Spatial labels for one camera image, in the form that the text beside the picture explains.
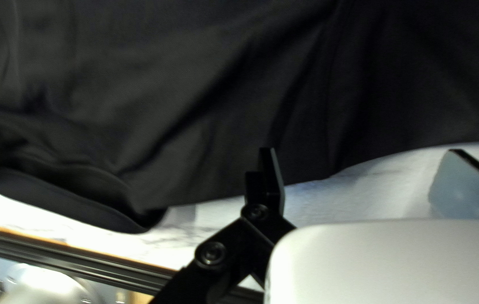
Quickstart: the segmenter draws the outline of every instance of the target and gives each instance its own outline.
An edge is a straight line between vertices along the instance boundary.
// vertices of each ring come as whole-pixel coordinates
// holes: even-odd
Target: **black fabric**
[[[479,0],[0,0],[0,193],[92,225],[471,141]]]

